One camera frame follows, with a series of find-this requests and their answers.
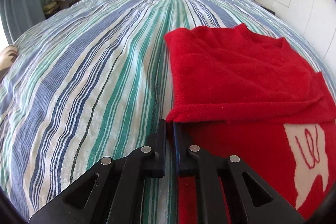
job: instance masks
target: blue striped blanket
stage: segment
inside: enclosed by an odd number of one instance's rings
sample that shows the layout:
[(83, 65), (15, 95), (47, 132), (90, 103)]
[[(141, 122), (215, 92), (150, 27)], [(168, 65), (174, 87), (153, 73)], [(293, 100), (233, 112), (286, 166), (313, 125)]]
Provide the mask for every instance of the blue striped blanket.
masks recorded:
[[(25, 32), (0, 85), (0, 185), (29, 217), (104, 156), (128, 155), (172, 107), (165, 33), (234, 27), (285, 37), (335, 97), (309, 44), (253, 0), (82, 0)], [(145, 185), (143, 223), (175, 223), (171, 148), (166, 176)]]

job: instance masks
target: bedspread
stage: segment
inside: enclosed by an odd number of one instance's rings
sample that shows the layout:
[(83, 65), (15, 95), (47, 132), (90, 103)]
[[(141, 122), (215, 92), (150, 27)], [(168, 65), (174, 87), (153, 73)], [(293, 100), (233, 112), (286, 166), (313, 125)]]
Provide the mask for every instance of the bedspread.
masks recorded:
[[(165, 33), (234, 27), (285, 37), (333, 97), (309, 44), (253, 0), (82, 0), (25, 32), (0, 85), (0, 185), (28, 219), (100, 158), (144, 144), (172, 107)], [(166, 176), (145, 185), (143, 223), (175, 223), (171, 148)]]

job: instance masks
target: red towel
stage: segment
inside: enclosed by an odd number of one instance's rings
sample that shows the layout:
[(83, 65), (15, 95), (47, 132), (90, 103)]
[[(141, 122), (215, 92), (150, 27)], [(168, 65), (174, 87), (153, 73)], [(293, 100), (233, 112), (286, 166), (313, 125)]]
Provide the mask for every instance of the red towel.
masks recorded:
[[(241, 156), (307, 218), (336, 178), (336, 107), (322, 74), (284, 38), (244, 24), (179, 28), (164, 39), (174, 85), (167, 120), (203, 122), (185, 128), (195, 144)], [(196, 223), (192, 189), (179, 180), (181, 224)]]

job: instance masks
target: red fabric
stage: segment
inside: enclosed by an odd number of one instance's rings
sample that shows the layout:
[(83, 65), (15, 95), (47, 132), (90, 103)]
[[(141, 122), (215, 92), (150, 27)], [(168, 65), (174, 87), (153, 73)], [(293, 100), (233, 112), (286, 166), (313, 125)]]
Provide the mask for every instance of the red fabric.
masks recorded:
[[(184, 131), (195, 144), (239, 155), (308, 218), (336, 180), (336, 107), (322, 74), (284, 38), (244, 24), (179, 28), (165, 41), (174, 84), (167, 120), (193, 122)], [(193, 179), (178, 187), (179, 223), (197, 223)]]
[(315, 123), (336, 117), (322, 74), (284, 38), (241, 24), (179, 28), (164, 39), (174, 85), (167, 121)]

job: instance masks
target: patterned pillow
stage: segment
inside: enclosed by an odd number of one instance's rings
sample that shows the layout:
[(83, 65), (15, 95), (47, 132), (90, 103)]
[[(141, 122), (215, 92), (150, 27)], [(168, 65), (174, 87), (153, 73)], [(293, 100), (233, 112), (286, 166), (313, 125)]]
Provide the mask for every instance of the patterned pillow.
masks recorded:
[(10, 45), (0, 52), (0, 82), (7, 74), (17, 58), (17, 48)]

